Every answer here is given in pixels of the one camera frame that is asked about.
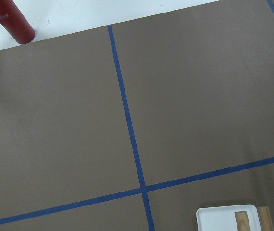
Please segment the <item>white rectangular tray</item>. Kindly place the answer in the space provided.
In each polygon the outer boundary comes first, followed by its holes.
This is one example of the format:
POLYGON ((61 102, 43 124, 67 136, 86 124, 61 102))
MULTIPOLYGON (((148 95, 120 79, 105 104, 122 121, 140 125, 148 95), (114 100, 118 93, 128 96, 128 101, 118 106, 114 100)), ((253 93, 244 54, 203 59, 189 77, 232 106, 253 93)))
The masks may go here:
POLYGON ((261 231, 257 208, 254 205, 231 205, 199 208, 196 211, 199 231, 237 231, 236 212, 246 212, 251 231, 261 231))

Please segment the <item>wooden chopstick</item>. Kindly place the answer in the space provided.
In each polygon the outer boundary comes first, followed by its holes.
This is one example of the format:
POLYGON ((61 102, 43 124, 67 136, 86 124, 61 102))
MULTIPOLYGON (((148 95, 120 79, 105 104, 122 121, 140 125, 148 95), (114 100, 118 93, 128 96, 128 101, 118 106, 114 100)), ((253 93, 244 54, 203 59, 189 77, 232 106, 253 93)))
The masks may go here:
POLYGON ((262 231, 274 231, 269 207, 258 207, 259 221, 262 231))
POLYGON ((251 231, 248 214, 245 211, 235 212, 238 231, 251 231))

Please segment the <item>red cylinder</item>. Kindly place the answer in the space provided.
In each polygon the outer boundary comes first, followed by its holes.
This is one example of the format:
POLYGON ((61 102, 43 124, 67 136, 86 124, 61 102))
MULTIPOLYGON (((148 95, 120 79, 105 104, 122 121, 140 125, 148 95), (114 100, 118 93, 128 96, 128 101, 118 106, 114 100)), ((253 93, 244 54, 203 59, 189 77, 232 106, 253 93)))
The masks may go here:
POLYGON ((0 0, 0 24, 18 44, 30 43, 36 34, 13 0, 0 0))

